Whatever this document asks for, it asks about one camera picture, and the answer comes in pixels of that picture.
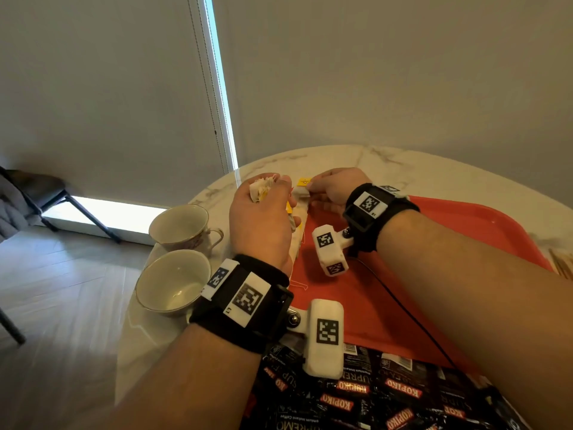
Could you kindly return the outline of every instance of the round table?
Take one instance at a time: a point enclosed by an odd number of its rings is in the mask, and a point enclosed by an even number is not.
[[[407,194],[487,205],[511,216],[546,253],[549,247],[573,251],[573,210],[512,180],[423,152],[390,147],[335,145],[283,152],[244,165],[199,193],[191,203],[209,211],[209,225],[223,241],[211,255],[214,272],[230,255],[229,207],[241,181],[263,172],[285,173],[294,183],[333,167],[360,167],[376,184]],[[147,264],[164,254],[155,245]],[[132,296],[118,346],[116,403],[159,359],[184,329],[183,319],[148,312]]]

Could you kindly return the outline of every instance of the wrist strap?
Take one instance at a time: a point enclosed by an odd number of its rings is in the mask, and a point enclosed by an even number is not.
[[[357,206],[359,198],[365,203]],[[361,252],[376,250],[378,234],[383,226],[396,214],[404,210],[415,210],[419,207],[410,202],[407,196],[396,196],[390,191],[371,183],[362,184],[354,189],[346,201],[343,217],[347,220],[354,248]]]
[[[230,273],[232,279],[226,278],[209,298],[200,296],[189,322],[197,323],[218,337],[248,351],[262,353],[269,340],[282,336],[286,330],[284,318],[293,298],[292,293],[287,290],[289,278],[281,270],[253,257],[240,254],[233,259],[238,261],[238,265]],[[224,314],[224,309],[251,273],[267,282],[267,285],[270,284],[270,288],[247,324],[240,325],[238,321]]]

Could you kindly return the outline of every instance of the yellow sticky note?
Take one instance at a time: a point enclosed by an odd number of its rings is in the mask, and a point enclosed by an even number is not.
[[[298,180],[297,182],[297,187],[306,187],[306,184],[308,184],[311,181],[312,178],[301,178]]]

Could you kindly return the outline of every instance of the forearm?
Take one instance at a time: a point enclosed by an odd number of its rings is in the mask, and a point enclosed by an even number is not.
[[[111,415],[110,429],[236,429],[261,359],[190,325]]]
[[[565,422],[573,398],[570,282],[415,211],[384,226],[377,250],[534,428]]]

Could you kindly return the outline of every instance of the red tray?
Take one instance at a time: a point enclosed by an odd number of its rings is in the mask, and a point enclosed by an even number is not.
[[[423,214],[434,221],[551,270],[549,262],[526,231],[500,211],[474,203],[414,196],[412,200],[419,205]],[[349,261],[350,271],[340,276],[328,277],[323,273],[311,233],[315,227],[327,223],[332,224],[336,231],[346,227],[346,222],[339,216],[310,207],[303,242],[290,280],[290,289],[295,295],[292,305],[306,309],[312,299],[337,300],[344,306],[345,342],[450,366],[427,335],[358,262]],[[423,315],[376,252],[361,253],[360,258],[428,329],[460,369],[469,373],[480,372],[479,368]]]

